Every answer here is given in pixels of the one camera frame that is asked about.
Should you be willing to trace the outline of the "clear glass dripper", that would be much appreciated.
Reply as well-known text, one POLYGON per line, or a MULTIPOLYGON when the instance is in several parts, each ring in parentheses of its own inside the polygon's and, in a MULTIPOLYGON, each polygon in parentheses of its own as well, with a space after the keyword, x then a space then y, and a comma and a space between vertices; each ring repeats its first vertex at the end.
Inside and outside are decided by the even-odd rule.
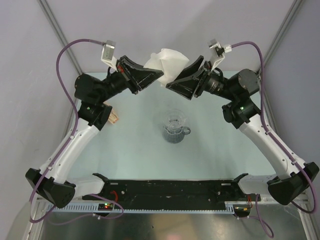
POLYGON ((163 128, 170 134, 178 134, 187 124, 187 116, 179 109, 167 110, 162 118, 163 128))

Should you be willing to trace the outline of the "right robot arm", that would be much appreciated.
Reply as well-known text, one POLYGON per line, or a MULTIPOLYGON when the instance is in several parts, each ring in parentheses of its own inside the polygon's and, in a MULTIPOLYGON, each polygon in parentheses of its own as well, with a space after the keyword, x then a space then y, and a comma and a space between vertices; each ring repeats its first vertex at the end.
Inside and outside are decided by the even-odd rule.
POLYGON ((165 87, 188 100, 200 97, 204 92, 228 100, 222 106, 224 120, 248 137, 273 167, 274 175, 244 173, 237 177, 237 184, 231 187, 234 199, 241 201, 249 194, 261 194, 272 197, 281 205, 293 203, 310 187, 319 167, 294 154, 269 126, 263 110, 252 101, 251 96, 259 91, 258 76, 254 71, 243 69, 226 78, 220 69, 212 70, 211 66, 200 56, 165 87))

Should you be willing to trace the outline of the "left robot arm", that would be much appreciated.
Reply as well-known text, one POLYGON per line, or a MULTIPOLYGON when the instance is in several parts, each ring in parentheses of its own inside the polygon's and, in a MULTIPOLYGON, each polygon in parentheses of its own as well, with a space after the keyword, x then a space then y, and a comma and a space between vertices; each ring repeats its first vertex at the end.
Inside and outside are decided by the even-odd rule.
POLYGON ((86 145, 107 123, 112 106, 105 101, 126 89, 137 94, 164 75, 162 70, 145 68, 127 56, 117 60, 115 67, 116 70, 108 72, 103 80, 85 73, 75 80, 74 96, 81 105, 75 110, 73 129, 44 165, 39 169, 30 168, 25 174, 36 193, 59 209, 74 198, 94 194, 104 200, 110 196, 111 187, 106 184, 105 176, 93 173, 69 180, 69 171, 86 145))

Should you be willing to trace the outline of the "white paper coffee filter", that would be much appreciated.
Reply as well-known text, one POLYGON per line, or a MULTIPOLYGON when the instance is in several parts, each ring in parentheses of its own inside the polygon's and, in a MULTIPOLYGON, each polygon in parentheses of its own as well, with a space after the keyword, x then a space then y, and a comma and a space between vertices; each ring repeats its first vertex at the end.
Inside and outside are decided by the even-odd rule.
POLYGON ((152 53, 144 68, 160 70, 163 76, 157 79, 161 87, 173 82, 188 65, 190 60, 181 52, 162 48, 158 53, 152 53))

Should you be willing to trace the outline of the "glass coffee server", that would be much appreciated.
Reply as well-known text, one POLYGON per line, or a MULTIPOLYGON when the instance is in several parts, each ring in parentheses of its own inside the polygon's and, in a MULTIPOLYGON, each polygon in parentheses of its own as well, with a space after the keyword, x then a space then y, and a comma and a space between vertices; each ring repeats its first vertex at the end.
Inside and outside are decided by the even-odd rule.
POLYGON ((191 129, 187 126, 181 126, 178 128, 163 127, 162 136, 171 144, 178 144, 183 141, 186 135, 191 133, 191 129))

